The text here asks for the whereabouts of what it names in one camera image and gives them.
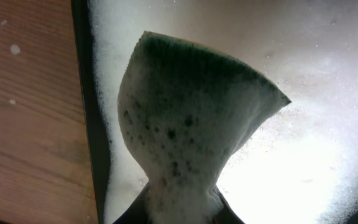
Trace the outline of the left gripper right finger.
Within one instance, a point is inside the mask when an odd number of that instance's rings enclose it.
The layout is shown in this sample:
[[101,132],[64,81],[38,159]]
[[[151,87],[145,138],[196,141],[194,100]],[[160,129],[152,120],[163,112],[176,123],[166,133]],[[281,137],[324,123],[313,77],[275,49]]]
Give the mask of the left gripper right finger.
[[214,192],[218,195],[222,209],[213,217],[212,224],[245,224],[229,206],[224,195],[220,192],[217,186],[214,187]]

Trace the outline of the green yellow sponge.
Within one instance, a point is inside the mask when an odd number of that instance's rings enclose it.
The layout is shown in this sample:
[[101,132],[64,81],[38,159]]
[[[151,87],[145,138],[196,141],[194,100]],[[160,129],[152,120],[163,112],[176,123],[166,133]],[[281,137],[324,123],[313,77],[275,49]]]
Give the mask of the green yellow sponge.
[[240,60],[187,40],[144,32],[117,97],[124,143],[148,178],[150,223],[211,223],[229,158],[290,103]]

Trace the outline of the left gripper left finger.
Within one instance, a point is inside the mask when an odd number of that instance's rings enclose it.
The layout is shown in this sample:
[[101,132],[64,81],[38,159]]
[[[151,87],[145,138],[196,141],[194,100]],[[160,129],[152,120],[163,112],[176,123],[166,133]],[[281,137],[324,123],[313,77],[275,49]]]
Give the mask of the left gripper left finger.
[[149,224],[146,208],[148,191],[149,184],[146,184],[130,207],[113,224]]

